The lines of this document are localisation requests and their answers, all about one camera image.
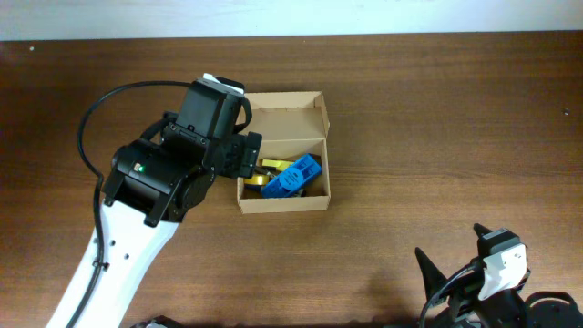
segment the blue box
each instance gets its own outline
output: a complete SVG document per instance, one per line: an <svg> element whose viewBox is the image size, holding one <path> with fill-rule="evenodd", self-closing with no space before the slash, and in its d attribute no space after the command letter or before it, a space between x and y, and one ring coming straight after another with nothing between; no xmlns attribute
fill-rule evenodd
<svg viewBox="0 0 583 328"><path fill-rule="evenodd" d="M303 155L262 190L263 198L286 198L322 174L322 167L310 155Z"/></svg>

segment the tabletop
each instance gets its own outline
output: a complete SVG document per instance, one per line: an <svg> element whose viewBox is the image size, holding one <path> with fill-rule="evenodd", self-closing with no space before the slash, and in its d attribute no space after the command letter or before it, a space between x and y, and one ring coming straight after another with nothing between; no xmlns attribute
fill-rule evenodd
<svg viewBox="0 0 583 328"><path fill-rule="evenodd" d="M77 125L107 90L209 72L249 92L322 91L327 211L242 215L218 179L154 260L128 327L412 319L414 256L449 275L472 225L527 245L523 296L583 302L583 33L184 38L0 43L0 326L45 325L93 229ZM115 96L86 130L104 171L184 89Z"/></svg>

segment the cable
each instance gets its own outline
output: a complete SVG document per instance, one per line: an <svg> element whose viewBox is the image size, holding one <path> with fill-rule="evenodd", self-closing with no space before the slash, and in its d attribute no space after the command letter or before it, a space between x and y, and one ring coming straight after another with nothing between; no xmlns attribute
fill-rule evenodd
<svg viewBox="0 0 583 328"><path fill-rule="evenodd" d="M176 81L144 81L116 87L107 92L105 95L101 96L101 98L98 101L93 103L93 105L91 105L91 107L87 110L83 118L81 118L81 123L79 124L79 129L77 131L77 150L79 151L79 155L81 156L81 159L83 160L85 165L91 170L91 172L93 172L93 174L97 176L97 183L95 185L95 191L93 193L93 215L95 219L95 230L97 235L97 258L93 263L95 269L93 270L93 275L91 276L89 285L85 290L85 294L83 295L81 302L79 302L77 309L73 313L71 320L69 320L69 323L66 325L67 328L75 327L77 320L81 316L81 313L83 312L87 303L89 302L89 299L91 298L91 294L95 290L99 274L101 273L101 270L105 265L105 263L103 262L105 243L103 239L103 227L101 225L101 215L99 212L99 196L101 194L101 185L103 185L103 174L95 166L93 166L93 164L91 164L91 162L85 155L85 151L83 150L83 132L85 131L85 125L89 120L89 116L91 116L91 114L99 107L99 105L101 105L108 97L111 97L121 91L125 91L134 87L151 87L151 86L190 87L191 84L187 82Z"/></svg>
<svg viewBox="0 0 583 328"><path fill-rule="evenodd" d="M427 300L427 303L424 305L423 310L421 311L421 315L419 316L419 328L425 328L425 316L427 315L427 311L429 311L429 308L434 306L434 303L439 298L439 295L441 295L442 292L449 288L449 286L451 286L451 284L454 283L459 277L463 276L471 270L474 270L476 265L477 263L472 261L462 269L458 270L445 281L444 285L439 289L439 291L435 292L431 298Z"/></svg>

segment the yellow object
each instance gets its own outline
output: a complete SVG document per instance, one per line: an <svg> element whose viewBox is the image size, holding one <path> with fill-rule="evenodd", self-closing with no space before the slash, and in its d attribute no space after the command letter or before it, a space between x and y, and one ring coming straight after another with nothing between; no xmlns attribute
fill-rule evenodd
<svg viewBox="0 0 583 328"><path fill-rule="evenodd" d="M244 179L243 183L253 186L265 186L270 181L270 178L263 174L255 174L251 179Z"/></svg>
<svg viewBox="0 0 583 328"><path fill-rule="evenodd" d="M274 168L279 172L284 172L292 164L293 162L290 162L288 160L273 160L273 159L264 159L261 162L261 165L264 168Z"/></svg>

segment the white wall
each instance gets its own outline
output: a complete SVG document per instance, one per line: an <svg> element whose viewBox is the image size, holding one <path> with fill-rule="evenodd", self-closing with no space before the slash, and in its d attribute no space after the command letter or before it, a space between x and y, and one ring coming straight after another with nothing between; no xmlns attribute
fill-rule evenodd
<svg viewBox="0 0 583 328"><path fill-rule="evenodd" d="M583 29L583 0L0 0L0 40Z"/></svg>

